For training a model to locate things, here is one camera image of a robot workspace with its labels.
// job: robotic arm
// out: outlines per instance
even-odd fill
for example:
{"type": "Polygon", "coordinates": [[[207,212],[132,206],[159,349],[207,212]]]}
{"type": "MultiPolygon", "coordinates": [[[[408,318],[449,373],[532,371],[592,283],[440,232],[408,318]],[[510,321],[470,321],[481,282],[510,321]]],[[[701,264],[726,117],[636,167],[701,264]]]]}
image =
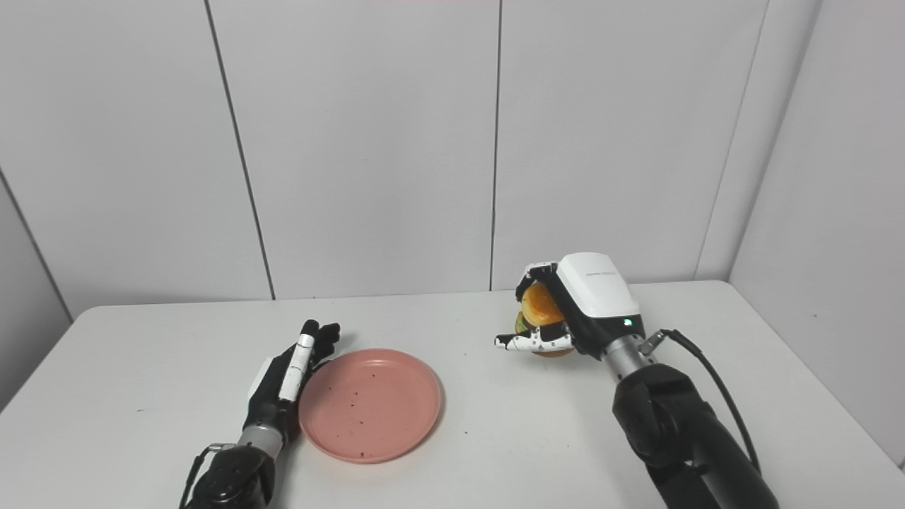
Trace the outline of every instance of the robotic arm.
{"type": "Polygon", "coordinates": [[[670,509],[774,509],[754,447],[726,386],[700,349],[678,331],[649,340],[638,302],[604,254],[569,254],[559,263],[531,264],[516,299],[534,283],[548,288],[565,320],[518,334],[498,335],[508,351],[575,348],[604,360],[616,378],[613,412],[629,445],[670,509]],[[704,401],[691,379],[661,364],[653,351],[666,338],[704,363],[745,439],[749,459],[704,401]]]}
{"type": "Polygon", "coordinates": [[[280,356],[267,359],[252,387],[248,415],[235,444],[211,444],[199,455],[186,481],[179,509],[264,509],[273,498],[275,460],[300,433],[298,400],[304,383],[333,354],[339,324],[320,327],[305,322],[298,341],[280,356]],[[214,452],[198,479],[205,456],[214,452]]]}

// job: wall seam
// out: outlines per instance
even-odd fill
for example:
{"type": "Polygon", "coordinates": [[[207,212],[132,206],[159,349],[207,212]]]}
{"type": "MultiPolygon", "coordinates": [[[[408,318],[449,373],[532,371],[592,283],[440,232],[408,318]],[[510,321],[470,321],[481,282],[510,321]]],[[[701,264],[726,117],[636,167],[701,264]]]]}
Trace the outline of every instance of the wall seam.
{"type": "Polygon", "coordinates": [[[754,209],[757,206],[757,198],[760,196],[760,191],[764,187],[764,177],[767,175],[767,168],[769,168],[770,160],[773,158],[773,152],[774,150],[776,150],[776,143],[779,141],[779,132],[782,130],[783,124],[786,123],[786,115],[789,110],[789,104],[792,102],[792,96],[795,94],[795,87],[798,84],[798,76],[801,74],[801,68],[805,63],[807,49],[811,45],[811,37],[814,35],[814,28],[817,26],[817,18],[820,17],[820,10],[823,8],[823,6],[824,0],[817,2],[816,6],[814,7],[814,13],[811,15],[811,22],[807,27],[807,32],[802,43],[801,54],[798,55],[798,61],[795,63],[795,70],[792,72],[791,86],[789,87],[788,93],[786,94],[786,100],[783,102],[782,110],[779,113],[779,121],[776,123],[776,128],[773,132],[773,139],[770,140],[770,146],[767,148],[767,157],[764,158],[764,167],[760,169],[760,175],[757,177],[754,199],[751,200],[751,207],[748,210],[748,216],[745,217],[745,222],[741,228],[741,237],[738,240],[738,245],[735,246],[735,254],[732,256],[732,261],[729,264],[730,280],[732,278],[732,270],[735,268],[736,261],[738,260],[738,253],[741,251],[741,246],[745,243],[745,236],[748,234],[748,226],[751,224],[751,217],[754,215],[754,209]]]}
{"type": "Polygon", "coordinates": [[[497,14],[497,98],[494,105],[493,117],[493,188],[491,193],[491,269],[487,290],[493,290],[493,245],[497,233],[497,152],[500,147],[500,56],[503,44],[503,0],[500,0],[500,10],[497,14]]]}
{"type": "Polygon", "coordinates": [[[707,218],[707,227],[704,229],[704,238],[700,241],[698,262],[694,266],[694,275],[691,278],[693,280],[698,279],[698,272],[700,271],[700,259],[704,256],[704,246],[707,245],[707,238],[710,236],[710,224],[713,222],[713,216],[717,210],[719,191],[723,187],[723,178],[726,176],[726,166],[729,163],[729,154],[732,153],[732,143],[735,141],[736,131],[738,130],[738,120],[741,118],[742,107],[745,105],[745,97],[748,95],[748,85],[751,83],[751,72],[754,70],[754,62],[757,59],[757,50],[760,48],[760,36],[764,33],[764,23],[767,21],[767,11],[769,11],[769,9],[770,0],[767,0],[767,3],[764,5],[764,13],[760,17],[760,26],[757,29],[757,39],[754,42],[754,51],[751,52],[751,62],[748,63],[748,74],[745,76],[745,86],[742,87],[741,98],[739,98],[738,100],[736,118],[735,122],[733,122],[732,124],[732,134],[729,136],[729,144],[727,144],[726,146],[726,155],[723,157],[723,167],[719,172],[717,191],[713,194],[713,203],[710,206],[710,216],[707,218]]]}
{"type": "Polygon", "coordinates": [[[264,261],[264,272],[267,274],[267,286],[271,291],[271,300],[276,300],[276,292],[273,291],[273,278],[271,276],[271,265],[267,259],[267,248],[264,246],[264,235],[261,231],[261,220],[258,217],[258,207],[254,202],[254,192],[252,191],[252,178],[248,174],[248,163],[245,161],[245,150],[242,146],[242,135],[239,133],[239,122],[235,118],[235,108],[233,107],[233,95],[229,90],[229,82],[226,80],[226,68],[224,66],[223,54],[220,52],[220,40],[217,38],[217,30],[214,26],[214,15],[211,13],[210,0],[205,0],[205,11],[207,12],[207,22],[211,27],[211,37],[214,39],[214,52],[217,57],[217,65],[220,68],[220,78],[223,80],[224,93],[226,95],[226,104],[229,107],[230,118],[233,121],[233,134],[235,135],[235,144],[239,149],[239,160],[242,162],[242,173],[245,176],[245,187],[248,189],[248,201],[252,206],[252,216],[254,217],[254,227],[258,233],[258,245],[261,248],[261,258],[264,261]]]}
{"type": "Polygon", "coordinates": [[[22,212],[22,208],[19,207],[19,202],[15,199],[15,194],[13,194],[13,188],[10,187],[9,181],[6,180],[6,175],[4,175],[2,168],[0,168],[0,182],[2,182],[3,188],[6,190],[6,194],[9,195],[9,199],[13,203],[13,209],[15,210],[16,215],[19,216],[19,222],[22,224],[22,228],[25,230],[25,234],[28,235],[29,242],[32,243],[34,254],[38,257],[38,262],[41,264],[41,267],[44,270],[44,274],[47,275],[47,280],[50,281],[51,288],[53,288],[53,293],[56,295],[57,300],[60,301],[60,306],[62,306],[62,310],[66,314],[66,319],[69,320],[70,324],[72,324],[72,313],[69,311],[69,306],[66,305],[66,301],[62,298],[60,287],[57,286],[56,280],[53,279],[51,268],[47,265],[47,260],[44,259],[44,255],[41,252],[41,247],[38,246],[38,242],[34,239],[32,228],[28,226],[28,221],[25,220],[25,215],[22,212]]]}

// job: robot finger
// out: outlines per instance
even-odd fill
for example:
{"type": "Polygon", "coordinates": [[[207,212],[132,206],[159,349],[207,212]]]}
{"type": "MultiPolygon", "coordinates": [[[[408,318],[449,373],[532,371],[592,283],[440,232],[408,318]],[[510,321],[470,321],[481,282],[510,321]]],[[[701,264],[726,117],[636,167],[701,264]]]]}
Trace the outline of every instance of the robot finger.
{"type": "Polygon", "coordinates": [[[521,302],[521,296],[534,284],[535,281],[543,281],[544,277],[553,274],[557,270],[556,262],[542,262],[530,264],[525,267],[525,273],[521,276],[521,282],[515,289],[515,300],[521,302]]]}
{"type": "Polygon", "coordinates": [[[573,348],[572,335],[563,322],[536,327],[520,334],[500,334],[494,344],[512,351],[560,351],[573,348]]]}
{"type": "Polygon", "coordinates": [[[314,367],[336,352],[336,342],[339,341],[339,324],[328,323],[320,327],[315,339],[309,367],[314,367]]]}

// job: white fingertip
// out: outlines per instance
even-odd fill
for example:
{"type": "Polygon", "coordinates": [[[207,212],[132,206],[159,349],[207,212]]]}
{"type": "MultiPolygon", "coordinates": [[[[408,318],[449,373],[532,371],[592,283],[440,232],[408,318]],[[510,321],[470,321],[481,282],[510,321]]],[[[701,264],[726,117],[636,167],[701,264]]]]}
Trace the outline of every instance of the white fingertip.
{"type": "Polygon", "coordinates": [[[308,369],[308,361],[313,350],[314,338],[308,334],[301,334],[299,341],[295,343],[289,367],[286,368],[286,375],[283,377],[282,385],[280,385],[280,399],[295,401],[299,397],[301,381],[305,377],[305,371],[308,369]]]}
{"type": "Polygon", "coordinates": [[[536,269],[538,267],[549,267],[555,263],[556,262],[554,261],[554,262],[539,262],[536,264],[528,264],[528,266],[525,267],[525,274],[522,277],[530,277],[531,269],[536,269]]]}

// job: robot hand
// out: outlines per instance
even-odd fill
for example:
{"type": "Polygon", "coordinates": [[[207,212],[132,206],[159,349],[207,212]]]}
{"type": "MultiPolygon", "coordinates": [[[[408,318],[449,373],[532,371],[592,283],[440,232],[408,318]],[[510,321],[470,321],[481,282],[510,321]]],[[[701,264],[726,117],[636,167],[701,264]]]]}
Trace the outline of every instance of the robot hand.
{"type": "Polygon", "coordinates": [[[267,359],[252,385],[248,416],[235,444],[212,444],[192,464],[180,509],[263,509],[273,497],[277,455],[300,433],[298,400],[305,383],[327,362],[339,340],[339,324],[305,322],[298,341],[267,359]],[[209,470],[188,493],[205,456],[209,470]]]}
{"type": "MultiPolygon", "coordinates": [[[[575,253],[558,263],[528,265],[516,287],[516,300],[521,303],[536,283],[546,287],[564,322],[562,340],[556,340],[558,350],[574,347],[578,353],[602,360],[621,344],[618,340],[636,341],[636,337],[644,336],[638,302],[604,254],[575,253]]],[[[541,331],[516,334],[524,339],[510,336],[498,336],[495,344],[502,343],[502,348],[507,350],[537,351],[542,346],[548,351],[549,345],[539,340],[550,340],[541,331]]]]}

